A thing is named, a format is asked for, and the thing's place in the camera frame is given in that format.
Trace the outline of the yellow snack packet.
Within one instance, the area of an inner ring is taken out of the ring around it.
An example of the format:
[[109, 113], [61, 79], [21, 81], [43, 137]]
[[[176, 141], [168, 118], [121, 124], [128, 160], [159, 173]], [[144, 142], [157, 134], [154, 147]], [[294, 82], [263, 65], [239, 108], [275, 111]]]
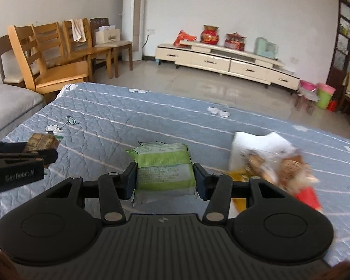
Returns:
[[228, 175], [233, 179], [231, 199], [237, 214], [253, 207], [257, 201], [257, 182], [243, 169], [230, 171]]

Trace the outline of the blue quilted table cover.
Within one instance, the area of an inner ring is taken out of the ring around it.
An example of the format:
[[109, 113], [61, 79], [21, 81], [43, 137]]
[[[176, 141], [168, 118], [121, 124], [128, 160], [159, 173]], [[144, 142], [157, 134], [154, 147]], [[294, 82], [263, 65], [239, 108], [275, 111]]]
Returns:
[[70, 176], [94, 180], [120, 172], [129, 149], [144, 143], [182, 143], [194, 162], [211, 173], [229, 168], [236, 132], [275, 132], [299, 148], [317, 178], [315, 190], [335, 230], [330, 264], [350, 260], [350, 140], [321, 130], [210, 102], [167, 94], [83, 83], [11, 131], [5, 140], [24, 142], [33, 133], [61, 138], [58, 159], [44, 179], [0, 193], [0, 218]]

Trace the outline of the brown chair behind sofa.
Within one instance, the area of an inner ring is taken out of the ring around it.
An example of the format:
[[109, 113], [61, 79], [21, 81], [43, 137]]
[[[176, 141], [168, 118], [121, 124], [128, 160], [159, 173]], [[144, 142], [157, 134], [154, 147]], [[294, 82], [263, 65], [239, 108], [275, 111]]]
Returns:
[[0, 37], [0, 75], [4, 84], [26, 87], [8, 35]]

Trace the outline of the small wooden stool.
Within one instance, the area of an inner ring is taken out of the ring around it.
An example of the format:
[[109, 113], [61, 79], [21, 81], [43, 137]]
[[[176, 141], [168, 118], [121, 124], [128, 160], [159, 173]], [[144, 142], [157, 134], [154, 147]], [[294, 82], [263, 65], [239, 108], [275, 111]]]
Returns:
[[308, 114], [312, 114], [316, 103], [320, 101], [320, 97], [315, 91], [297, 90], [297, 98], [295, 100], [295, 108], [299, 111], [302, 105], [305, 105], [305, 110]]

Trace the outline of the red label cracker bag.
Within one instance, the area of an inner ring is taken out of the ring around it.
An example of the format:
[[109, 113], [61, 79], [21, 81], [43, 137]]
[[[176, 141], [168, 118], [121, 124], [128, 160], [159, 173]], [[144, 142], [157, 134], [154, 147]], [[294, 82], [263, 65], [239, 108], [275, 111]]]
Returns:
[[302, 188], [298, 193], [295, 194], [295, 198], [307, 204], [311, 208], [318, 210], [319, 212], [322, 211], [322, 207], [317, 198], [317, 194], [311, 186]]

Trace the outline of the dark brown cookie bag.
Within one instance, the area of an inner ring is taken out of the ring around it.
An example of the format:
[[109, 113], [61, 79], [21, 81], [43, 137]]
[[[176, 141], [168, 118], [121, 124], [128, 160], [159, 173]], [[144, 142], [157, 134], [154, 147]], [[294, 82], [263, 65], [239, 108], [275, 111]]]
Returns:
[[23, 152], [44, 151], [57, 149], [59, 140], [52, 134], [34, 133], [27, 141]]

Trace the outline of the grey sofa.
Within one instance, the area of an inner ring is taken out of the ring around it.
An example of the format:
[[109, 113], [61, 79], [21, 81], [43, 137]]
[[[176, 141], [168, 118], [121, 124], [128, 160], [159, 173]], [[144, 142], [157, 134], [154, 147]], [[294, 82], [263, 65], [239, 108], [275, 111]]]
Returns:
[[26, 88], [0, 84], [0, 140], [44, 106], [42, 95]]

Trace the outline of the green bucket pink lid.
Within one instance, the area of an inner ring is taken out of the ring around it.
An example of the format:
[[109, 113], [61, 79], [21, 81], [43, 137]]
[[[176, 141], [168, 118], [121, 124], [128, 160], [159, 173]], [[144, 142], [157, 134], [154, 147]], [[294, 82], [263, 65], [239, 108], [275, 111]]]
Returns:
[[321, 109], [326, 109], [335, 91], [336, 89], [328, 84], [318, 83], [317, 95], [319, 97], [319, 101], [317, 103], [317, 107]]

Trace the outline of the red gift box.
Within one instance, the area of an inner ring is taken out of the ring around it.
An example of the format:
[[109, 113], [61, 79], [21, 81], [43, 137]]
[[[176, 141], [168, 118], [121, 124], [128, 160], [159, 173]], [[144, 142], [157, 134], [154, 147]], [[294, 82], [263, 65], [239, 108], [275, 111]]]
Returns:
[[245, 40], [246, 37], [240, 35], [239, 33], [227, 33], [226, 39], [224, 41], [224, 47], [228, 49], [234, 49], [237, 51], [245, 50]]

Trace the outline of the light wooden chair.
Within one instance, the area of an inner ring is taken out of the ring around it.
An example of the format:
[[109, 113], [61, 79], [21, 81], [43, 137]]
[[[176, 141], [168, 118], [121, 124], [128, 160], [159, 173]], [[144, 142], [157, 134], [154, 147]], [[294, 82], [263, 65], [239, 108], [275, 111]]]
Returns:
[[85, 61], [86, 56], [76, 52], [68, 54], [64, 48], [64, 40], [59, 23], [47, 23], [31, 26], [36, 36], [40, 51], [46, 62], [47, 68], [53, 68], [78, 61]]
[[46, 95], [60, 91], [68, 84], [84, 82], [88, 78], [87, 61], [48, 67], [32, 26], [11, 25], [7, 34], [28, 90]]

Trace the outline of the red round jar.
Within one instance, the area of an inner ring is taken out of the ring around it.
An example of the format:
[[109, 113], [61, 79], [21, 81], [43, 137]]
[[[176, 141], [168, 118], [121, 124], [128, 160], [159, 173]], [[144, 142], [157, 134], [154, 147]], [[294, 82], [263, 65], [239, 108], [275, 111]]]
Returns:
[[200, 42], [203, 44], [217, 45], [219, 42], [218, 27], [204, 25], [200, 35]]

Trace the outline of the white standing air conditioner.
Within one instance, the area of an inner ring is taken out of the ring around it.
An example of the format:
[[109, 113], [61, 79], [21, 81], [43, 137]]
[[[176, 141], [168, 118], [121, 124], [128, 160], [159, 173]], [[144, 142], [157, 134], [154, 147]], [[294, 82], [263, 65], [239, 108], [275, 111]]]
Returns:
[[143, 57], [143, 45], [146, 35], [144, 28], [145, 0], [123, 0], [122, 2], [122, 38], [132, 42], [133, 61]]

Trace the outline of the light green snack packet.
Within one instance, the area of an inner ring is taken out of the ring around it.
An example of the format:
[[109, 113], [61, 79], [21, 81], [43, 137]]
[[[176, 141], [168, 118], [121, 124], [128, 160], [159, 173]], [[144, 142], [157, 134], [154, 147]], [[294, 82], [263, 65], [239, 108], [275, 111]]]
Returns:
[[133, 205], [196, 195], [196, 179], [187, 145], [143, 143], [127, 153], [138, 166]]

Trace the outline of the white and red cardboard tray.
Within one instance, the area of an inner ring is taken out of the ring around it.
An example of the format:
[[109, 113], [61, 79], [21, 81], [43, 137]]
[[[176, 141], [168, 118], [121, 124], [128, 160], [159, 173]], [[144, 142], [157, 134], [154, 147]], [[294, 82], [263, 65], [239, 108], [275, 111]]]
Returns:
[[261, 136], [236, 132], [231, 144], [229, 170], [242, 169], [250, 154], [259, 155], [271, 168], [277, 170], [283, 159], [300, 154], [300, 150], [275, 132]]

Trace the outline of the clear bag of buns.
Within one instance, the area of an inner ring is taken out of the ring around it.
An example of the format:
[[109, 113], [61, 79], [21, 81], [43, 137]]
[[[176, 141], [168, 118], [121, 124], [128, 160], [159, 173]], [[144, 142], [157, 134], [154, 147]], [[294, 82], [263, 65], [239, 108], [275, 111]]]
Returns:
[[250, 151], [245, 156], [245, 169], [249, 175], [263, 178], [292, 196], [319, 182], [298, 150], [271, 155], [271, 159]]

